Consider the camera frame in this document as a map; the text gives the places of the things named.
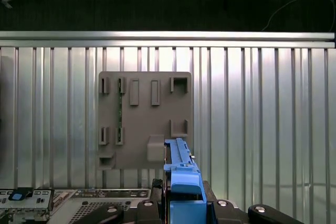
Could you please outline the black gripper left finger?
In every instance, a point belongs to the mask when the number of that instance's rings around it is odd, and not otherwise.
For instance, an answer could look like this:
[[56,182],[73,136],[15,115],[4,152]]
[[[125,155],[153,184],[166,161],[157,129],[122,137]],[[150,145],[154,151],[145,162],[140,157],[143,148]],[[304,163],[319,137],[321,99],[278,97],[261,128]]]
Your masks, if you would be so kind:
[[168,181],[154,179],[149,199],[124,211],[121,206],[105,204],[91,213],[92,223],[168,223]]

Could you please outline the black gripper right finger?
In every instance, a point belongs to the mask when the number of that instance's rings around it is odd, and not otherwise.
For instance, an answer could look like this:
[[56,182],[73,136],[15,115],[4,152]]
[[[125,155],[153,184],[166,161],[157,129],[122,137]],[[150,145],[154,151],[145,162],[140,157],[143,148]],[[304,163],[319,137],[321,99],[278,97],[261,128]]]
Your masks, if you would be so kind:
[[207,223],[215,224],[302,224],[301,221],[267,205],[256,204],[244,212],[227,199],[217,199],[209,183],[203,181],[207,199]]

